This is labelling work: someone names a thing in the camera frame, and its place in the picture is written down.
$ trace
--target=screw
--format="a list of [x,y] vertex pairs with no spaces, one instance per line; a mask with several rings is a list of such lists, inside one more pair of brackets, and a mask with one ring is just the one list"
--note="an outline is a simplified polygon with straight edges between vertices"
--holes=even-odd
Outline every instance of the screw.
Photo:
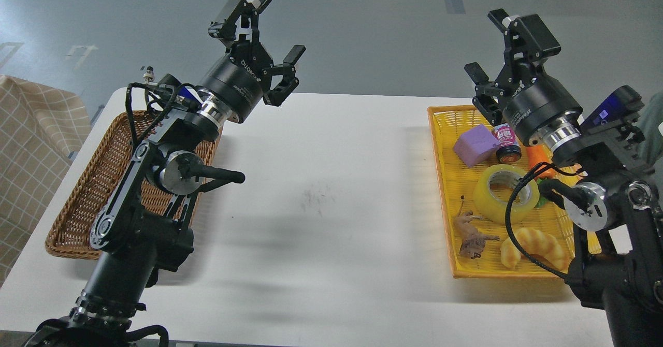
[[644,190],[640,187],[635,187],[632,189],[632,191],[628,193],[628,196],[630,197],[630,200],[638,206],[642,205],[642,203],[644,203],[646,200]]
[[99,226],[97,227],[97,234],[101,237],[108,234],[108,231],[111,229],[111,220],[109,218],[104,219]]

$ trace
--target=pink label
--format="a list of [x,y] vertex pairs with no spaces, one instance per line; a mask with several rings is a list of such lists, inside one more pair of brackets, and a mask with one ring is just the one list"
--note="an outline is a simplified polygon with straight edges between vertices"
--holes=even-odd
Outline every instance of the pink label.
[[518,144],[518,142],[516,142],[516,134],[514,134],[513,130],[507,123],[493,127],[493,135],[499,140],[500,145],[503,147]]

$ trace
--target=yellow plastic basket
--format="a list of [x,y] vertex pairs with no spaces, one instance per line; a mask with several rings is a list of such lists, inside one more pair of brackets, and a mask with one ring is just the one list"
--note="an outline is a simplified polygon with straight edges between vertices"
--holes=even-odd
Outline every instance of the yellow plastic basket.
[[[460,234],[455,231],[453,218],[458,215],[460,210],[460,197],[465,197],[463,211],[473,210],[476,213],[472,198],[474,187],[483,171],[497,164],[497,158],[493,156],[488,161],[468,168],[454,153],[453,147],[459,136],[467,130],[479,124],[486,125],[488,128],[490,128],[490,125],[474,106],[428,108],[428,118],[433,133],[444,230],[447,236],[448,255],[454,277],[557,278],[554,274],[529,262],[525,257],[521,259],[516,269],[506,268],[500,261],[500,246],[508,238],[507,230],[503,224],[488,220],[473,220],[472,224],[485,234],[499,236],[500,241],[487,241],[485,250],[478,259],[458,255],[462,239]],[[528,169],[525,151],[523,151],[523,157],[513,165],[523,170]],[[578,181],[577,177],[566,177],[559,174],[557,177],[570,185]],[[503,191],[498,195],[506,200],[509,192]],[[533,209],[522,222],[512,224],[512,226],[514,231],[521,227],[533,227],[552,234],[567,253],[569,260],[573,258],[573,222],[564,210],[557,208],[553,203],[546,203],[541,208]],[[590,234],[589,247],[591,252],[601,251],[594,234]]]

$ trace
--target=purple sponge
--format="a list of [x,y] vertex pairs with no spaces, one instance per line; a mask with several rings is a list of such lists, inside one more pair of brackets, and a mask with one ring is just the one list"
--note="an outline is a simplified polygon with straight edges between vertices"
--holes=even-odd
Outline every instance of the purple sponge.
[[474,167],[497,151],[499,140],[495,139],[493,133],[480,124],[473,129],[463,133],[454,145],[454,151],[467,167]]

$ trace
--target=brown toy animal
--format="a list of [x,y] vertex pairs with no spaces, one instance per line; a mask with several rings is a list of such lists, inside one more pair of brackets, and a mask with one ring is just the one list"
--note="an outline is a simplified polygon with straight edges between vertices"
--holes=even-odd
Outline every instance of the brown toy animal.
[[470,222],[474,219],[480,219],[482,216],[473,215],[467,211],[454,218],[454,225],[460,233],[463,243],[460,245],[459,256],[477,259],[486,248],[486,241],[499,241],[499,236],[490,236],[479,232]]

